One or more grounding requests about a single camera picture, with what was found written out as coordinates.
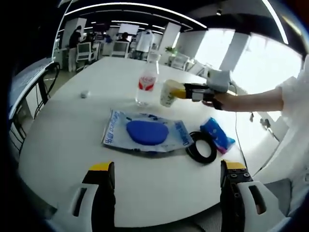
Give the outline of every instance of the human hand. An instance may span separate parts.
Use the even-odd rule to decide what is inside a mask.
[[[222,110],[237,111],[238,101],[237,97],[229,93],[217,93],[214,98],[222,104]],[[209,107],[214,107],[212,102],[202,101],[202,103]]]

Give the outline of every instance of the plastic water bottle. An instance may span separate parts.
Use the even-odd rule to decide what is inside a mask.
[[[151,53],[148,56],[147,63],[139,78],[139,84],[137,93],[135,96],[135,102],[141,106],[147,106],[154,98],[153,89],[159,76],[159,64],[158,60],[160,55]]]

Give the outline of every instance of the white round table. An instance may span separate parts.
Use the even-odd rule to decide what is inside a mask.
[[[236,138],[235,113],[216,111],[190,100],[177,100],[171,108],[159,104],[160,87],[166,79],[205,82],[188,72],[160,66],[154,104],[148,108],[136,106],[134,97],[144,64],[132,59],[103,58],[70,79],[41,110],[23,145],[19,173],[47,203],[57,207],[61,197],[71,186],[82,182],[92,165],[109,160],[115,163],[116,227],[169,223],[219,202],[220,160],[243,162],[237,145],[223,156],[218,153],[213,163],[202,165],[192,160],[184,149],[151,159],[101,144],[111,108],[181,119],[189,132],[199,130],[212,116],[227,135]],[[91,95],[81,99],[84,90],[89,90]],[[239,115],[239,136],[242,149],[250,159],[249,153],[266,132],[259,124],[249,122],[248,117],[249,114]],[[254,159],[251,166],[257,170],[261,167]]]

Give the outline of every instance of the paper cup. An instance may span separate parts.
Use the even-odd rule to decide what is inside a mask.
[[[160,104],[165,107],[170,107],[174,101],[176,101],[176,97],[171,94],[172,91],[178,89],[185,89],[184,85],[173,80],[167,80],[164,82],[161,96],[160,96]]]

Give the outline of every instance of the blue sponge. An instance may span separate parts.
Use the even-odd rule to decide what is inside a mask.
[[[134,142],[142,145],[161,144],[169,134],[163,123],[139,120],[128,122],[126,130]]]

